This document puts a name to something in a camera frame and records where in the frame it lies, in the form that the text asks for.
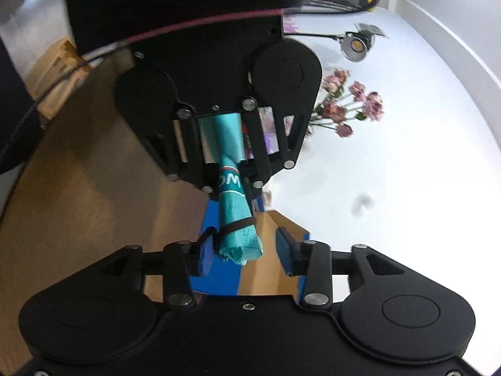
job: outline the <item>brown floor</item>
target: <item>brown floor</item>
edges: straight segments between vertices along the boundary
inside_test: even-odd
[[[34,293],[128,244],[195,240],[207,196],[169,182],[113,104],[121,52],[69,99],[29,161],[0,226],[0,372],[31,357],[18,330]]]

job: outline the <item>teal rolled cloth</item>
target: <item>teal rolled cloth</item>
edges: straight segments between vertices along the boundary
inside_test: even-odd
[[[207,117],[201,121],[200,126],[212,156],[220,160],[220,228],[252,217],[238,170],[239,162],[244,159],[240,115]],[[221,239],[219,254],[242,266],[247,260],[261,257],[262,243],[255,226],[243,227],[225,235]]]

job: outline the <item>pink strip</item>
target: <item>pink strip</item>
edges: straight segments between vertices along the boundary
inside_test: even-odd
[[[238,12],[232,14],[215,15],[213,17],[198,18],[195,20],[181,22],[179,24],[169,25],[152,31],[144,32],[143,34],[139,34],[136,36],[131,36],[130,38],[124,40],[124,42],[130,44],[132,42],[137,42],[143,39],[152,38],[157,35],[167,34],[168,32],[179,31],[180,29],[186,29],[191,27],[197,27],[199,25],[213,24],[215,22],[232,21],[232,20],[253,18],[253,17],[270,17],[273,15],[282,15],[282,10],[277,9],[277,10],[265,10],[265,11],[247,11],[247,12]]]

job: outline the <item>screw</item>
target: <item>screw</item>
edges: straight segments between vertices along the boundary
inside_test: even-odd
[[[191,117],[190,109],[186,108],[179,109],[176,114],[181,120],[188,120]]]
[[[253,303],[246,302],[245,304],[242,304],[242,308],[245,311],[252,311],[252,310],[254,310],[256,308],[256,306]]]
[[[305,302],[310,305],[325,305],[329,302],[329,297],[325,294],[311,293],[305,296]]]
[[[256,101],[254,99],[245,99],[242,102],[242,107],[248,112],[251,112],[256,108]]]
[[[284,168],[285,169],[292,169],[292,168],[294,168],[295,164],[296,163],[294,161],[288,160],[288,161],[284,162]]]
[[[177,307],[184,307],[189,305],[193,299],[187,294],[172,294],[167,301],[170,305],[175,305]]]

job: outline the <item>wooden crate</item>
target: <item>wooden crate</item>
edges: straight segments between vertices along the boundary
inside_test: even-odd
[[[49,47],[24,79],[28,93],[33,100],[37,99],[52,82],[82,61],[83,59],[69,39],[60,39]],[[76,71],[71,77],[57,85],[38,105],[43,125],[56,116],[73,90],[81,84],[91,69],[90,65],[86,65]]]

